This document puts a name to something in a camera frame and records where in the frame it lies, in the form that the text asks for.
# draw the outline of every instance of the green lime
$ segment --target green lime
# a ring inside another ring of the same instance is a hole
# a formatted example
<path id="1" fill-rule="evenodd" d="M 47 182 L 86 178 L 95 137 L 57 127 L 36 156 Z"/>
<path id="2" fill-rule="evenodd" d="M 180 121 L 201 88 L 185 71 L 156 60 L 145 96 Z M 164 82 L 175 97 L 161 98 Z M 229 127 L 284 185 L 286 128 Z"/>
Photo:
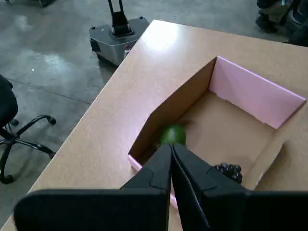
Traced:
<path id="1" fill-rule="evenodd" d="M 180 125 L 171 125 L 163 133 L 159 139 L 159 144 L 163 143 L 180 143 L 185 145 L 186 142 L 186 133 L 185 130 Z"/>

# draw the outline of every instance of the cardboard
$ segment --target cardboard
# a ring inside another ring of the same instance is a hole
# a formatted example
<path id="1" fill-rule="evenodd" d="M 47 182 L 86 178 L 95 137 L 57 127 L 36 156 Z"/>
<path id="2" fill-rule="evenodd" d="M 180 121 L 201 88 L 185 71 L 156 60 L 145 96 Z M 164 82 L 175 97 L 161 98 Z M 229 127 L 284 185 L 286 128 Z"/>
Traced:
<path id="1" fill-rule="evenodd" d="M 216 57 L 149 116 L 128 158 L 140 170 L 170 124 L 186 131 L 186 147 L 211 165 L 242 167 L 254 189 L 287 139 L 306 100 L 232 62 Z M 171 195 L 171 203 L 176 201 Z"/>

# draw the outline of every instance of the gray floor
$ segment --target gray floor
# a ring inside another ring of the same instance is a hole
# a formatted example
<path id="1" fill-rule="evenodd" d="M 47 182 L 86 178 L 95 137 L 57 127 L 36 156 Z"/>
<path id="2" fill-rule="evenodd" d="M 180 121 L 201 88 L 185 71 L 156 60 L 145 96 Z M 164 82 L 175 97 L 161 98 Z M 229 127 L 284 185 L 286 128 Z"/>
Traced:
<path id="1" fill-rule="evenodd" d="M 127 18 L 140 15 L 185 25 L 284 41 L 254 23 L 256 0 L 124 0 Z M 89 28 L 110 22 L 107 0 L 57 0 L 42 9 L 35 0 L 0 0 L 0 73 L 11 80 L 25 124 L 39 114 L 57 119 L 33 126 L 22 138 L 59 149 L 114 72 L 91 52 Z M 47 155 L 13 147 L 7 173 L 18 176 L 0 184 L 0 227 L 13 205 L 48 164 Z"/>

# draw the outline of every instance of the table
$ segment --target table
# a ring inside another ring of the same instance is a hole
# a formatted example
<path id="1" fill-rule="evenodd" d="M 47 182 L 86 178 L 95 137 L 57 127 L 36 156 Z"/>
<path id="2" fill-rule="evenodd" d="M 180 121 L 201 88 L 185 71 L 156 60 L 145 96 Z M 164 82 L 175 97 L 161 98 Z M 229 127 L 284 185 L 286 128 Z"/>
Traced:
<path id="1" fill-rule="evenodd" d="M 135 173 L 127 154 L 147 117 L 220 55 L 308 98 L 308 48 L 154 20 L 31 191 L 119 188 Z M 258 190 L 308 190 L 308 112 Z M 2 231 L 14 230 L 10 218 Z M 169 230 L 180 230 L 170 209 Z"/>

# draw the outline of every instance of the black chair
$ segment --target black chair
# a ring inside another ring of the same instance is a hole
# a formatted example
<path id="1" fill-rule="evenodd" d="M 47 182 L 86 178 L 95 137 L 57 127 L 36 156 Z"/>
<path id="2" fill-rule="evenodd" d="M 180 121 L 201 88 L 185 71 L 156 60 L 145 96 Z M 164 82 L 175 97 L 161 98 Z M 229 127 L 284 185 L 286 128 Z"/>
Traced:
<path id="1" fill-rule="evenodd" d="M 47 153 L 50 158 L 53 158 L 55 155 L 55 152 L 44 145 L 24 141 L 19 138 L 21 134 L 41 119 L 46 118 L 50 124 L 55 125 L 56 120 L 53 117 L 49 115 L 39 115 L 23 126 L 19 131 L 12 131 L 11 125 L 18 125 L 18 121 L 14 119 L 18 111 L 18 105 L 12 88 L 13 85 L 6 78 L 0 75 L 0 136 L 4 138 L 0 141 L 0 145 L 6 145 L 0 159 L 0 182 L 3 184 L 9 184 L 14 181 L 11 175 L 4 175 L 5 164 L 14 144 L 19 143 L 37 149 Z"/>

